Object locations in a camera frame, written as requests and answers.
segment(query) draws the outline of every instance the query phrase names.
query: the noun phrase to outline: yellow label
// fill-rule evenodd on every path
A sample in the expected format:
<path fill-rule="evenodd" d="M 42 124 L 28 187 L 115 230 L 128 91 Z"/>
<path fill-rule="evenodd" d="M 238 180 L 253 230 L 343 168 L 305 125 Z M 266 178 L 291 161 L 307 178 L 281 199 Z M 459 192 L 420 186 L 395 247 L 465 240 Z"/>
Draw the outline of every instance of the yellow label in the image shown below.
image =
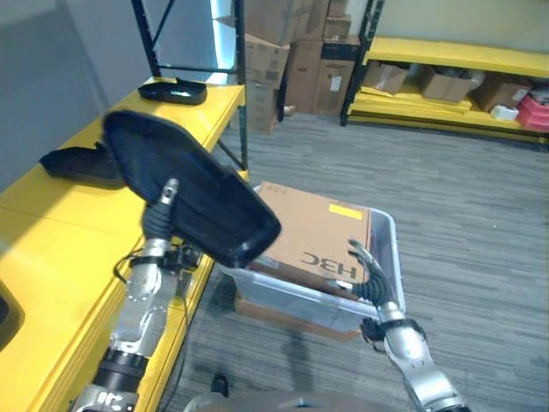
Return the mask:
<path fill-rule="evenodd" d="M 337 213 L 338 215 L 344 215 L 346 217 L 352 217 L 358 221 L 362 220 L 362 212 L 360 210 L 349 209 L 339 204 L 330 204 L 328 210 L 332 213 Z"/>

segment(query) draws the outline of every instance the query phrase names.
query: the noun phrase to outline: black metal shelf post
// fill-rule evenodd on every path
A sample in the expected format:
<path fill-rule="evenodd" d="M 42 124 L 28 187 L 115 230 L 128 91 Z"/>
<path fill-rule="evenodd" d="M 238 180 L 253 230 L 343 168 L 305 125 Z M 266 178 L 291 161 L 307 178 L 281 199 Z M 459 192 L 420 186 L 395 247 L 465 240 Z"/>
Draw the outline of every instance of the black metal shelf post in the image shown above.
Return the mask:
<path fill-rule="evenodd" d="M 185 64 L 169 64 L 159 62 L 156 56 L 154 47 L 156 46 L 166 19 L 172 11 L 175 0 L 170 0 L 166 9 L 160 19 L 158 30 L 154 37 L 151 34 L 150 27 L 148 25 L 148 18 L 143 7 L 143 0 L 131 0 L 136 15 L 137 27 L 139 28 L 139 34 L 145 54 L 147 55 L 148 67 L 151 69 L 153 77 L 161 77 L 161 70 L 183 70 L 183 71 L 198 71 L 198 72 L 212 72 L 212 73 L 226 73 L 228 75 L 236 75 L 238 84 L 246 84 L 246 67 L 245 67 L 245 54 L 244 54 L 244 0 L 232 0 L 234 8 L 234 23 L 236 29 L 236 63 L 232 69 L 221 69 L 219 67 L 197 67 L 189 66 Z M 234 161 L 240 169 L 243 171 L 248 170 L 248 133 L 246 129 L 246 104 L 238 107 L 238 115 L 240 120 L 240 159 L 221 141 L 218 141 L 220 148 Z"/>
<path fill-rule="evenodd" d="M 347 87 L 347 92 L 345 93 L 345 99 L 343 100 L 343 107 L 341 108 L 341 125 L 346 126 L 349 120 L 349 106 L 354 101 L 354 96 L 359 90 L 360 83 L 364 78 L 365 74 L 365 65 L 364 59 L 366 53 L 370 50 L 371 43 L 374 41 L 376 36 L 377 24 L 379 23 L 379 17 L 383 10 L 383 4 L 385 0 L 368 0 L 366 8 L 364 11 L 364 16 L 362 17 L 362 24 L 360 25 L 359 31 L 359 42 L 360 48 L 357 58 L 354 61 L 353 73 L 351 74 L 351 81 Z"/>

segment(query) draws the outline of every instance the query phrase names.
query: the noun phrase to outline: black shoe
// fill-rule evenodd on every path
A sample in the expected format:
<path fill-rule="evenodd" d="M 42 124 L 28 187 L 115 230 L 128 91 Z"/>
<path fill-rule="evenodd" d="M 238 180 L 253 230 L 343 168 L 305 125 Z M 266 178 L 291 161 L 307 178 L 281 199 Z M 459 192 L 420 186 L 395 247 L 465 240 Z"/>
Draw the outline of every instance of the black shoe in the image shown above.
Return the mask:
<path fill-rule="evenodd" d="M 229 397 L 229 382 L 226 380 L 226 377 L 220 373 L 215 374 L 209 389 L 211 392 L 220 393 L 223 397 Z"/>

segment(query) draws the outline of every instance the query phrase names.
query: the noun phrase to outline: brown cardboard box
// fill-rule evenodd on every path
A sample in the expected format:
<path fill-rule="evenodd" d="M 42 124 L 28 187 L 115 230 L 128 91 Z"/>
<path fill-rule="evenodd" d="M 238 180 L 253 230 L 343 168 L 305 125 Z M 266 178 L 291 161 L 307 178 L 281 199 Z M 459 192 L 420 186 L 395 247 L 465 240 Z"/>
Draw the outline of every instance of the brown cardboard box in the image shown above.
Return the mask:
<path fill-rule="evenodd" d="M 313 0 L 309 20 L 305 31 L 295 41 L 321 41 L 324 34 L 324 24 L 328 13 L 329 0 Z"/>
<path fill-rule="evenodd" d="M 408 69 L 403 69 L 394 64 L 381 63 L 371 60 L 366 67 L 366 74 L 362 84 L 384 92 L 396 94 L 406 79 Z"/>
<path fill-rule="evenodd" d="M 354 62 L 321 60 L 313 98 L 313 113 L 340 114 Z"/>
<path fill-rule="evenodd" d="M 302 330 L 303 332 L 310 332 L 320 336 L 329 337 L 340 342 L 355 339 L 360 333 L 359 330 L 338 332 L 336 330 L 324 328 L 318 324 L 312 324 L 302 319 L 294 318 L 286 315 L 285 313 L 278 312 L 270 307 L 250 303 L 238 292 L 234 296 L 234 311 L 250 318 L 263 320 L 272 324 L 278 324 L 281 328 Z"/>
<path fill-rule="evenodd" d="M 280 220 L 282 232 L 250 267 L 352 299 L 326 279 L 367 281 L 357 260 L 347 253 L 347 241 L 357 239 L 369 246 L 370 210 L 269 182 L 263 182 L 258 193 Z"/>
<path fill-rule="evenodd" d="M 246 83 L 246 119 L 248 130 L 271 133 L 276 126 L 278 90 L 261 83 Z M 231 118 L 231 128 L 239 127 L 238 112 Z"/>
<path fill-rule="evenodd" d="M 349 29 L 351 28 L 351 16 L 344 15 L 343 17 L 326 18 L 324 26 L 324 40 L 327 41 L 347 41 Z"/>
<path fill-rule="evenodd" d="M 516 107 L 531 86 L 518 76 L 490 73 L 472 93 L 474 102 L 485 112 L 494 106 Z"/>
<path fill-rule="evenodd" d="M 331 17 L 342 17 L 347 10 L 348 0 L 330 0 L 328 15 Z"/>
<path fill-rule="evenodd" d="M 245 35 L 246 80 L 279 88 L 286 67 L 289 45 L 274 45 L 251 34 Z"/>
<path fill-rule="evenodd" d="M 298 112 L 312 113 L 322 48 L 321 41 L 292 43 L 287 66 L 285 104 L 296 106 Z"/>
<path fill-rule="evenodd" d="M 307 31 L 313 0 L 246 0 L 246 32 L 276 45 L 289 45 Z"/>
<path fill-rule="evenodd" d="M 467 96 L 471 80 L 439 75 L 432 66 L 425 66 L 419 75 L 418 86 L 427 99 L 458 102 Z"/>

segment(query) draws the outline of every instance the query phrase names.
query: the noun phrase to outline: white box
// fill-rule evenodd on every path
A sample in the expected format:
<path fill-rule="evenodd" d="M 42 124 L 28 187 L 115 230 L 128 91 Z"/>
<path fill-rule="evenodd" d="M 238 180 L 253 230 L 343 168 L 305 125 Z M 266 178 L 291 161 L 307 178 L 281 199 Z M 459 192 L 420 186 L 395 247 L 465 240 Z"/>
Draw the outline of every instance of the white box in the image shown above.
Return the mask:
<path fill-rule="evenodd" d="M 515 120 L 518 116 L 518 109 L 512 107 L 505 107 L 501 105 L 496 105 L 490 112 L 493 118 L 498 120 Z"/>

